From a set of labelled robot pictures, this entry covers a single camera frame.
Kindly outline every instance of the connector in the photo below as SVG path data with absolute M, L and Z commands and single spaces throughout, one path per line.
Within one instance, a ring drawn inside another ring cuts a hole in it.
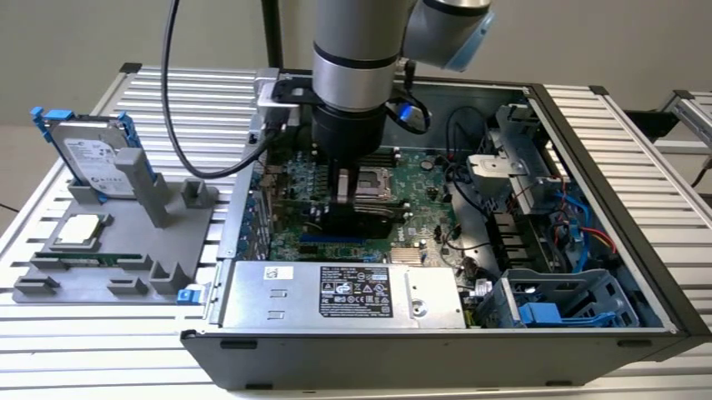
M 265 114 L 264 131 L 266 133 L 280 133 L 290 121 L 290 110 L 284 107 L 273 107 Z

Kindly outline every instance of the label sticker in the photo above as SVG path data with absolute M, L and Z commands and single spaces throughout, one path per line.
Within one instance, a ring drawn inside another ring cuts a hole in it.
M 126 174 L 114 166 L 117 153 L 101 140 L 65 139 L 75 164 L 90 185 L 109 196 L 134 196 Z
M 294 279 L 294 267 L 265 267 L 265 280 Z
M 328 318 L 393 318 L 387 267 L 322 267 L 320 313 Z

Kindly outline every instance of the metal table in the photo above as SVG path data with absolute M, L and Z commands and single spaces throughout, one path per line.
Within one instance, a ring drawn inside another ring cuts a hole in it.
M 224 168 L 240 160 L 256 111 L 256 75 L 254 71 L 172 71 L 177 133 L 193 163 L 201 168 Z M 130 111 L 155 170 L 169 180 L 182 180 L 189 173 L 166 136 L 158 82 L 160 71 L 153 67 L 143 67 L 138 73 L 121 73 L 94 113 Z M 606 96 L 595 95 L 587 87 L 548 90 L 712 326 L 712 231 L 699 197 Z M 590 127 L 596 125 L 604 129 L 591 131 Z M 320 399 L 554 395 L 563 399 L 712 398 L 712 343 L 667 362 L 631 364 L 584 387 L 225 392 L 213 385 L 178 340 L 177 333 L 196 325 L 190 320 L 202 318 L 202 307 L 23 306 L 13 302 L 13 284 L 25 275 L 30 256 L 42 248 L 70 204 L 65 189 L 69 177 L 62 163 L 57 163 L 0 238 L 0 389 L 11 389 L 0 395 L 3 399 L 41 396 L 221 399 L 266 395 Z M 213 181 L 221 190 L 221 201 L 198 268 L 200 283 L 214 277 L 232 183 L 233 178 Z

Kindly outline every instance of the capacitor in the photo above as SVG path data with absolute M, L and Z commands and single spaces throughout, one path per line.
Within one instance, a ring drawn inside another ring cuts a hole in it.
M 424 171 L 433 171 L 433 168 L 436 167 L 436 164 L 431 160 L 423 160 L 421 161 L 421 169 Z

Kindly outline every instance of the motherboard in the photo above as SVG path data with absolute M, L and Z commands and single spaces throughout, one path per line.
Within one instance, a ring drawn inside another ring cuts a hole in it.
M 443 165 L 435 152 L 416 150 L 379 152 L 360 172 L 357 201 L 400 204 L 404 223 L 387 238 L 325 237 L 305 222 L 305 210 L 329 202 L 328 167 L 310 153 L 297 152 L 277 175 L 273 197 L 276 233 L 270 259 L 276 261 L 343 261 L 408 263 L 427 267 L 457 265 L 461 254 L 443 246 L 441 236 L 456 225 L 445 188 Z

